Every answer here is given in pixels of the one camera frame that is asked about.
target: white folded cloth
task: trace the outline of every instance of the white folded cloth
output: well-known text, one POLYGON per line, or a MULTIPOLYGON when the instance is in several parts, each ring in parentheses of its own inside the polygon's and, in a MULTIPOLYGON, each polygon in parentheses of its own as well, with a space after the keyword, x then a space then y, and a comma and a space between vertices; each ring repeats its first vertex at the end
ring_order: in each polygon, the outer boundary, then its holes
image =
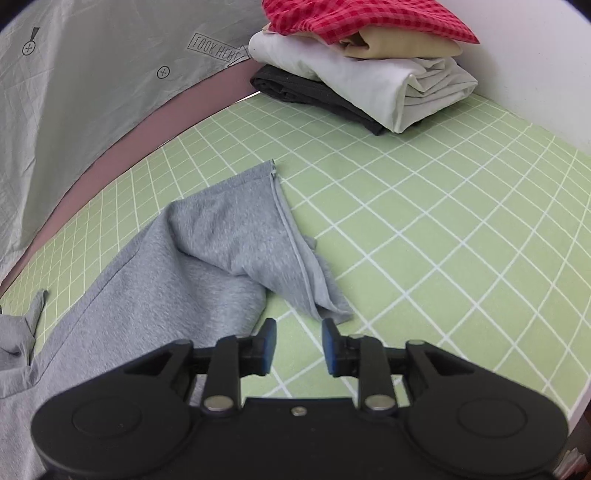
POLYGON ((462 100, 478 84, 452 58, 359 60, 297 35, 258 32, 248 50, 261 63, 324 82, 395 133, 462 100))

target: beige folded cloth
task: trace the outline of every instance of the beige folded cloth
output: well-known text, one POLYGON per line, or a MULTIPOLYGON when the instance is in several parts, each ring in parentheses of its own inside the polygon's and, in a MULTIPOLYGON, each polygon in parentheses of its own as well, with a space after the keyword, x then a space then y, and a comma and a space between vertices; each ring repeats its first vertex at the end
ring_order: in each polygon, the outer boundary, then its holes
MULTIPOLYGON (((263 27, 268 31, 269 25, 263 27)), ((315 33, 298 32, 294 35, 324 41, 315 33)), ((438 59, 455 57, 462 48, 455 41, 417 30, 368 25, 354 35, 331 45, 346 57, 356 59, 438 59)))

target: folded clothes stack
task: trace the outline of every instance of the folded clothes stack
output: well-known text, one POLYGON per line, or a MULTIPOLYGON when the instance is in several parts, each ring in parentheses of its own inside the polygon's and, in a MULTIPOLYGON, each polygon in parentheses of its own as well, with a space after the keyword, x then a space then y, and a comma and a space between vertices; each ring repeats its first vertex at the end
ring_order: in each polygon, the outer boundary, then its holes
POLYGON ((265 63, 252 85, 378 135, 470 95, 477 80, 452 57, 472 31, 435 0, 263 0, 270 23, 249 43, 265 63))

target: green cutting mat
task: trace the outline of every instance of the green cutting mat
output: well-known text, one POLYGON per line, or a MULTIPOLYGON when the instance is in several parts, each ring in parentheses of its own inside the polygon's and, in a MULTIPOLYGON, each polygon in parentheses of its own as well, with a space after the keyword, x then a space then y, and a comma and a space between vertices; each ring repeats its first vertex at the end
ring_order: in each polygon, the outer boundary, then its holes
MULTIPOLYGON (((232 105, 104 188, 37 252, 5 312, 48 287, 38 352, 167 203, 270 158, 355 310, 343 332, 425 339, 573 414, 591 372, 591 159, 478 96, 380 137, 263 95, 232 105)), ((245 394, 354 395, 328 377, 318 323, 277 296, 265 314, 279 320, 274 367, 245 394)))

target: gingham fabric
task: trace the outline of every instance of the gingham fabric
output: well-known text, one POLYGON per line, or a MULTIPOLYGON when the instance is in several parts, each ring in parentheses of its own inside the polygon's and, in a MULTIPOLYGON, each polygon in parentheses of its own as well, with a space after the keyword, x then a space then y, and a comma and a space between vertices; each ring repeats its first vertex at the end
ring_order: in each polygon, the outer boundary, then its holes
POLYGON ((435 0, 262 0, 281 35, 314 32, 333 44, 366 25, 384 25, 433 33, 453 40, 479 43, 458 17, 435 0))

